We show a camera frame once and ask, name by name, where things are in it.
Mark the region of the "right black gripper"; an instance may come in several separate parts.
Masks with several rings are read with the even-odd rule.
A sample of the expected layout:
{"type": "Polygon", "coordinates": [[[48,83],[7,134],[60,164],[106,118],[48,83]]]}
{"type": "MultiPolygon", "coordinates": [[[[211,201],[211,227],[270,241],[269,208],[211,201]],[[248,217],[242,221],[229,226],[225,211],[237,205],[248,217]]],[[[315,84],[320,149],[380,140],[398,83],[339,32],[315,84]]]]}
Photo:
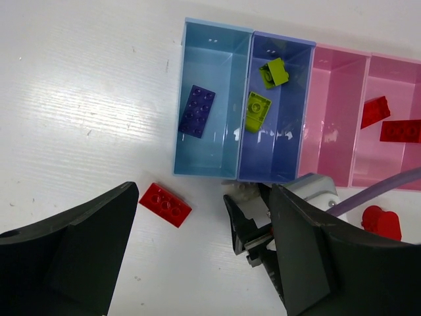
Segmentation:
{"type": "Polygon", "coordinates": [[[248,253],[247,260],[252,267],[263,265],[276,292],[280,295],[280,269],[272,225],[257,227],[253,219],[248,219],[237,203],[229,196],[223,196],[231,226],[233,251],[240,255],[248,253]]]}

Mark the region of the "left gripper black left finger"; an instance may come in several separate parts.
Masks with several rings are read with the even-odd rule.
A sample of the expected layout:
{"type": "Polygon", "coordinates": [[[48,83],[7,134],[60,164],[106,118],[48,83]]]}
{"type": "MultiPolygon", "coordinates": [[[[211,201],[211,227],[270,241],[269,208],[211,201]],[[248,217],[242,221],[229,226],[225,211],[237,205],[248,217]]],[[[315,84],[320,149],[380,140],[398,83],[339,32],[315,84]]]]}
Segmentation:
{"type": "Polygon", "coordinates": [[[1,234],[2,315],[107,315],[139,190],[97,198],[1,234]]]}

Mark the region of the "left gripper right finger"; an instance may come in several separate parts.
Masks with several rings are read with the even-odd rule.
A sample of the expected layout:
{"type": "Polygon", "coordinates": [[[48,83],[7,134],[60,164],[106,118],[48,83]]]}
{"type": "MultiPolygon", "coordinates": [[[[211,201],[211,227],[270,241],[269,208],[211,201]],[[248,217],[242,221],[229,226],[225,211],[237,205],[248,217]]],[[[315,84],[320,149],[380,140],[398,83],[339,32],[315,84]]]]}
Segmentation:
{"type": "Polygon", "coordinates": [[[273,186],[288,315],[419,315],[420,246],[357,228],[273,186]]]}

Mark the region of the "white square lego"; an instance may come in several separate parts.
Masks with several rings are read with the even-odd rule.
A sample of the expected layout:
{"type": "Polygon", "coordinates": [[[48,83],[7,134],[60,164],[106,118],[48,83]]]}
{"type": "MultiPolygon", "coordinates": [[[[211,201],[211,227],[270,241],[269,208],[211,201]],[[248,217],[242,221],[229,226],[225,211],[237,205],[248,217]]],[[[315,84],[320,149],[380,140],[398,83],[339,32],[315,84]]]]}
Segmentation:
{"type": "Polygon", "coordinates": [[[228,212],[231,212],[235,206],[244,213],[259,212],[265,208],[257,183],[224,180],[221,188],[223,195],[229,196],[232,200],[232,202],[224,202],[228,212]]]}

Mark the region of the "round red lego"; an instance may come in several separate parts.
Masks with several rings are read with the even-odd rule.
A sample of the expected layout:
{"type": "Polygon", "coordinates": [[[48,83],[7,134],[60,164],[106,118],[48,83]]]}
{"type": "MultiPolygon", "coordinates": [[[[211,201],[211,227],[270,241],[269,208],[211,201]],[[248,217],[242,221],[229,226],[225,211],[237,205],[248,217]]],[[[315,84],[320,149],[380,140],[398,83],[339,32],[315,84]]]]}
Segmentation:
{"type": "Polygon", "coordinates": [[[384,211],[377,205],[371,205],[364,210],[361,225],[365,231],[378,236],[396,241],[402,239],[399,216],[392,211],[384,211]]]}

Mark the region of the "green lego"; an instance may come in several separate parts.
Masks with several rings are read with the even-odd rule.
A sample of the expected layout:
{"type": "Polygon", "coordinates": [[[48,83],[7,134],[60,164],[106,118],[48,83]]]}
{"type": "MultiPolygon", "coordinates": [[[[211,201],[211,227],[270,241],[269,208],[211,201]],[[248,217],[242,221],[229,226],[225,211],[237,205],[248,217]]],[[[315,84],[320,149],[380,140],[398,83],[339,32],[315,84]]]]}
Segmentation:
{"type": "Polygon", "coordinates": [[[260,130],[271,104],[271,100],[255,92],[249,92],[245,121],[246,131],[257,133],[260,130]]]}
{"type": "Polygon", "coordinates": [[[281,58],[265,60],[259,67],[259,72],[267,90],[281,86],[289,82],[289,73],[285,68],[285,62],[281,58]]]}

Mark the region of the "purple lego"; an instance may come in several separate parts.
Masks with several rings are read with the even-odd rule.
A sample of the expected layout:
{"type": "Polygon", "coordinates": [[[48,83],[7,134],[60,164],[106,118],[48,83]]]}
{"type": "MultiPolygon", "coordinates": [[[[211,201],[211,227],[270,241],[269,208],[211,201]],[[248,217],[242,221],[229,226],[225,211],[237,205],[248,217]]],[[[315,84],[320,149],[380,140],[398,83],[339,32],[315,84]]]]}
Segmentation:
{"type": "Polygon", "coordinates": [[[200,86],[192,85],[180,119],[178,131],[201,138],[216,94],[200,86]]]}

